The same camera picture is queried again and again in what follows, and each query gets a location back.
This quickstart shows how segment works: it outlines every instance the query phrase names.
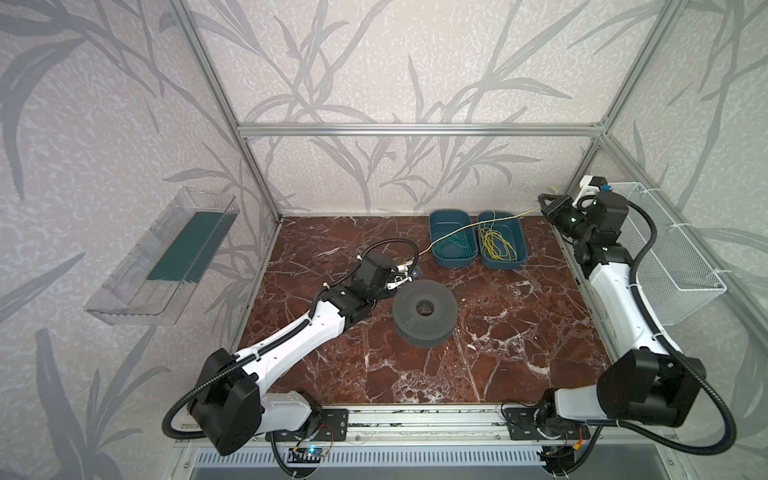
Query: gray floor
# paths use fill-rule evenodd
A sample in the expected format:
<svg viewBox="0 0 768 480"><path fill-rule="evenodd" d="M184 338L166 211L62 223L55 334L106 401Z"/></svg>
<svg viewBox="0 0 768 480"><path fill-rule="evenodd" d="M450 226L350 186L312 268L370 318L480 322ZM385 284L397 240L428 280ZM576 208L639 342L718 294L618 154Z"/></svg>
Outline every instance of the gray floor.
<svg viewBox="0 0 768 480"><path fill-rule="evenodd" d="M286 480L276 468L196 468L192 480ZM552 476L539 467L395 467L320 468L312 480L547 480ZM572 480L622 478L668 480L653 445L596 445L591 457L570 475Z"/></svg>

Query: spool center hole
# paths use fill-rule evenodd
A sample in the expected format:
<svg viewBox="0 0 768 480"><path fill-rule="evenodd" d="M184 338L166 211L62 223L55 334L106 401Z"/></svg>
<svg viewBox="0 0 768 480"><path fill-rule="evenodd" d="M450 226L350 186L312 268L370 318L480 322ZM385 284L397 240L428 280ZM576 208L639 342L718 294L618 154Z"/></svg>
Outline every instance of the spool center hole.
<svg viewBox="0 0 768 480"><path fill-rule="evenodd" d="M416 311L421 316L430 316L435 311L435 304L429 300L420 300L416 304Z"/></svg>

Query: round gray disc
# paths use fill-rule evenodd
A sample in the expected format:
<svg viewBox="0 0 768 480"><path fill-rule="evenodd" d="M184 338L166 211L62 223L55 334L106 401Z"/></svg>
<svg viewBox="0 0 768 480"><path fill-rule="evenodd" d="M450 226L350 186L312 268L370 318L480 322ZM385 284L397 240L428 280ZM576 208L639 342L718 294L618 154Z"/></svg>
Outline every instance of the round gray disc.
<svg viewBox="0 0 768 480"><path fill-rule="evenodd" d="M432 348L451 337L458 303L451 290L432 280L415 280L399 288L392 304L397 333L408 343Z"/></svg>

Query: black mounting plate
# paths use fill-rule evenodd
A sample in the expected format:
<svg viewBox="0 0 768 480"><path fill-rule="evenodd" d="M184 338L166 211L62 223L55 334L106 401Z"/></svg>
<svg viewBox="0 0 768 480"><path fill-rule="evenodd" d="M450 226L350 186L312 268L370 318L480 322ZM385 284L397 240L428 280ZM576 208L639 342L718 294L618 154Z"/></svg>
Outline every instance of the black mounting plate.
<svg viewBox="0 0 768 480"><path fill-rule="evenodd" d="M349 410L347 409L323 409L320 413L320 425L325 423L328 425L333 433L328 430L327 427L322 427L317 431L314 437L308 440L315 440L318 442L330 442L333 439L334 442L342 442L346 440L346 427L349 423ZM275 433L276 442L290 442L296 443L300 438L289 432L288 430L278 430L276 432L268 432L265 435L267 441L271 441L272 434Z"/></svg>
<svg viewBox="0 0 768 480"><path fill-rule="evenodd" d="M568 440L579 439L579 426L581 425L581 437L588 440L589 429L583 424L577 424L571 420L556 419L550 421L550 427L561 432L556 439L548 439L543 436L536 427L534 413L536 408L527 407L508 407L504 409L504 416L507 418L507 429L509 430L510 440Z"/></svg>

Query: floral wallpaper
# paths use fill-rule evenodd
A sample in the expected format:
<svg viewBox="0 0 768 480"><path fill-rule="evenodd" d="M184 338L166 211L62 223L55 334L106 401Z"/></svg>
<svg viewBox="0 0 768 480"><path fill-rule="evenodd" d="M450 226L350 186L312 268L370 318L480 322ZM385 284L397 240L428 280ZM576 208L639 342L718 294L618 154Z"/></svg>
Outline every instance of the floral wallpaper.
<svg viewBox="0 0 768 480"><path fill-rule="evenodd" d="M768 310L766 188L768 2L689 2L611 131ZM730 398L739 440L727 454L692 458L702 479L764 478L768 468L768 354L724 300L671 327L686 354ZM719 438L719 416L699 398L685 440Z"/></svg>
<svg viewBox="0 0 768 480"><path fill-rule="evenodd" d="M591 123L663 2L189 4L242 123ZM249 140L273 197L296 214L527 209L541 191L565 185L588 142ZM493 193L483 204L485 191Z"/></svg>
<svg viewBox="0 0 768 480"><path fill-rule="evenodd" d="M164 2L0 1L0 478L156 478L275 224ZM181 186L240 214L175 326L84 305Z"/></svg>

